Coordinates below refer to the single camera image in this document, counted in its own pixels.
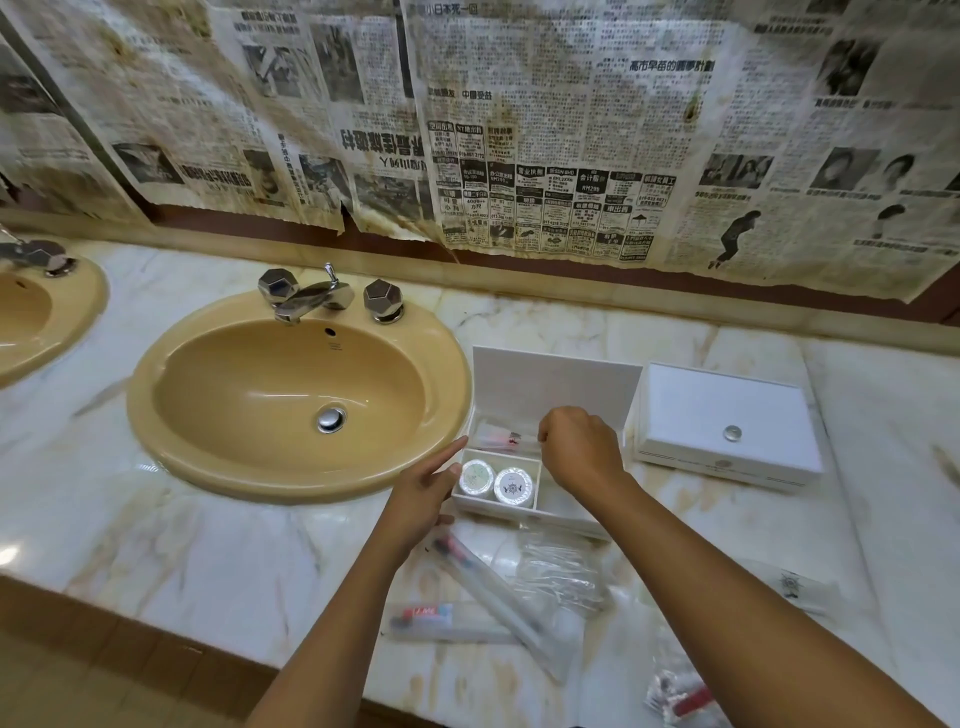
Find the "plastic packet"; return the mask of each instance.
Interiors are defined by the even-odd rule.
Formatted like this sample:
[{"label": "plastic packet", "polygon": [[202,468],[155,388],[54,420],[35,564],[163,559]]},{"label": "plastic packet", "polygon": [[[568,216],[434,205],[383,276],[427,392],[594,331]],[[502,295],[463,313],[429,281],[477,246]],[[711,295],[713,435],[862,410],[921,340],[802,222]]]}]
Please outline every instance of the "plastic packet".
[{"label": "plastic packet", "polygon": [[490,452],[540,457],[537,432],[516,432],[512,428],[488,419],[480,420],[470,436],[470,446]]},{"label": "plastic packet", "polygon": [[844,600],[836,583],[824,584],[753,559],[736,559],[736,563],[798,609],[813,617],[840,621]]},{"label": "plastic packet", "polygon": [[380,631],[394,640],[516,644],[514,633],[475,601],[388,602]]},{"label": "plastic packet", "polygon": [[657,629],[654,663],[656,671],[647,688],[645,703],[660,714],[663,725],[732,728],[665,621]]},{"label": "plastic packet", "polygon": [[566,682],[576,645],[554,634],[543,617],[445,528],[435,528],[426,550],[480,604],[507,627],[558,683]]},{"label": "plastic packet", "polygon": [[531,597],[549,596],[581,617],[610,606],[610,590],[587,539],[555,529],[529,528],[517,536],[520,560],[514,587]]}]

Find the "sink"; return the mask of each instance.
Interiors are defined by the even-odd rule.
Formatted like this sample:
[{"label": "sink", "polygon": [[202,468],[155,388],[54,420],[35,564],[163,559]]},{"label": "sink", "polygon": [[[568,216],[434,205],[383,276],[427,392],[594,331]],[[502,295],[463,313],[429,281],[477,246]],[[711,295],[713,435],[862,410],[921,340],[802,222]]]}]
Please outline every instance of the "sink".
[{"label": "sink", "polygon": [[0,387],[75,344],[104,310],[107,291],[103,272],[83,258],[60,278],[0,261]]},{"label": "sink", "polygon": [[174,475],[231,496],[386,487],[456,436],[470,398],[453,334],[404,307],[387,326],[357,304],[285,326],[256,291],[222,299],[144,354],[128,387],[133,431]]}]

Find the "person's right arm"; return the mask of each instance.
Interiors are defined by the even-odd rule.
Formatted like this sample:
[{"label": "person's right arm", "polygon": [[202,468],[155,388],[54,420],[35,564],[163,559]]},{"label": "person's right arm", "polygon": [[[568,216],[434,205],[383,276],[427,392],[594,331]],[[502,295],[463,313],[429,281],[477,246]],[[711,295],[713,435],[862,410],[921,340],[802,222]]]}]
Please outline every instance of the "person's right arm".
[{"label": "person's right arm", "polygon": [[543,465],[607,529],[738,728],[944,728],[882,670],[641,489],[579,407],[540,423]]}]

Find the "person's right hand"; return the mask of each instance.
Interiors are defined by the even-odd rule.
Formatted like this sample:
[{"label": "person's right hand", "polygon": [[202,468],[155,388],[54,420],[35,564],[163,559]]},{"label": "person's right hand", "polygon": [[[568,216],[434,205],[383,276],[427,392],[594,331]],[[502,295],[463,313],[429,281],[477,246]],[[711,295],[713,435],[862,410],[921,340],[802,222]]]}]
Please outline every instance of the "person's right hand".
[{"label": "person's right hand", "polygon": [[543,465],[581,502],[624,479],[616,433],[581,407],[554,407],[540,421]]}]

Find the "box lid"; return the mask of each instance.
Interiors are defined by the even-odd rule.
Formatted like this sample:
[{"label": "box lid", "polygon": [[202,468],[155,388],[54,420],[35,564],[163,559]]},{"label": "box lid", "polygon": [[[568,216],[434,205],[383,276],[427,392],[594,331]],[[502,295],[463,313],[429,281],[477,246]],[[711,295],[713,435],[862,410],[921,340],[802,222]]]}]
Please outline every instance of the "box lid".
[{"label": "box lid", "polygon": [[643,367],[556,354],[473,347],[477,412],[536,423],[553,407],[583,407],[622,432]]},{"label": "box lid", "polygon": [[[651,363],[644,373],[644,438],[820,473],[804,391],[792,384]],[[728,427],[739,432],[725,434]]]}]

